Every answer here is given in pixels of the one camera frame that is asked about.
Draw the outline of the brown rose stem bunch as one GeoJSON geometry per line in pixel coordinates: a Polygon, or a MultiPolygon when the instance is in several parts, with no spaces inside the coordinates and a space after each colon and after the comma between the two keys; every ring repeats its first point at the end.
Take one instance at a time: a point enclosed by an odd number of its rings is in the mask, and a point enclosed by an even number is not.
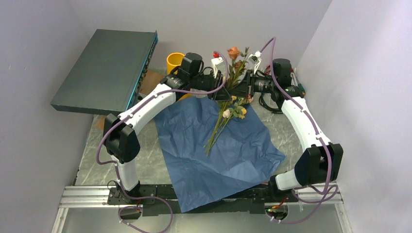
{"type": "Polygon", "coordinates": [[[246,47],[244,51],[240,51],[237,47],[231,47],[227,50],[228,56],[231,60],[231,64],[228,68],[228,80],[225,84],[227,90],[233,89],[240,84],[244,72],[246,70],[247,56],[249,55],[249,47],[246,47]]]}

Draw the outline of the artificial flower bunch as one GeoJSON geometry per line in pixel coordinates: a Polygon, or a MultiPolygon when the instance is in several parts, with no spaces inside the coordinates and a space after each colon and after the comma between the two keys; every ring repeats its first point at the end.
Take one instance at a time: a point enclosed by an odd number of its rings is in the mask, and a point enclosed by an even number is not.
{"type": "Polygon", "coordinates": [[[207,156],[209,156],[212,147],[216,143],[218,137],[221,135],[229,121],[234,118],[244,119],[246,117],[247,110],[245,106],[249,105],[252,101],[253,97],[251,95],[248,95],[248,97],[246,98],[231,96],[230,101],[218,102],[218,119],[211,137],[204,145],[207,156]]]}

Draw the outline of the blue wrapping paper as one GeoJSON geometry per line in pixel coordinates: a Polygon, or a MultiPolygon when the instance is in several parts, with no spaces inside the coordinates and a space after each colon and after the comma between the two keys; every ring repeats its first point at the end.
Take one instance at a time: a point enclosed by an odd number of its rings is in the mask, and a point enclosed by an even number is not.
{"type": "Polygon", "coordinates": [[[218,105],[190,97],[155,118],[159,143],[182,212],[215,202],[269,179],[285,155],[251,106],[231,119],[211,149],[218,105]]]}

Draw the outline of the red ribbon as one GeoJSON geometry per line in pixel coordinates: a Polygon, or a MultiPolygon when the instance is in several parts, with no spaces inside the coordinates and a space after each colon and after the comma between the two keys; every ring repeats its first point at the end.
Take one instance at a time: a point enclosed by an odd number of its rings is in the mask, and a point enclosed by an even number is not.
{"type": "Polygon", "coordinates": [[[267,66],[267,67],[264,69],[264,74],[270,75],[271,72],[272,72],[272,69],[271,69],[270,66],[267,66]]]}

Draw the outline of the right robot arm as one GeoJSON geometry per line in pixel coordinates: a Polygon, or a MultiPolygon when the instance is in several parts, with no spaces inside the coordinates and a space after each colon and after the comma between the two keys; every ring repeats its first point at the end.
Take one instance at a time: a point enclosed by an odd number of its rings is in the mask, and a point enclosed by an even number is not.
{"type": "Polygon", "coordinates": [[[271,177],[268,196],[280,201],[287,190],[312,184],[329,184],[337,179],[343,156],[340,144],[333,144],[312,117],[304,98],[304,90],[292,84],[292,66],[288,59],[272,61],[271,73],[259,70],[261,59],[252,56],[244,78],[229,91],[237,97],[252,97],[255,93],[270,94],[280,111],[295,130],[302,147],[302,155],[294,168],[271,177]]]}

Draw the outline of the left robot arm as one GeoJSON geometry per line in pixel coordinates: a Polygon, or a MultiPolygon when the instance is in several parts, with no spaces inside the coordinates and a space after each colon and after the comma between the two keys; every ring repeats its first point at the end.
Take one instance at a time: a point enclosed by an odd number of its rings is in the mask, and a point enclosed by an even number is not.
{"type": "Polygon", "coordinates": [[[214,52],[211,71],[205,74],[206,67],[199,54],[187,53],[180,65],[173,68],[154,90],[136,105],[119,115],[109,114],[105,118],[102,144],[105,145],[115,164],[116,185],[120,197],[128,204],[140,197],[140,181],[136,172],[137,155],[140,151],[138,134],[163,109],[182,98],[184,94],[209,95],[229,98],[224,88],[228,78],[227,59],[214,52]]]}

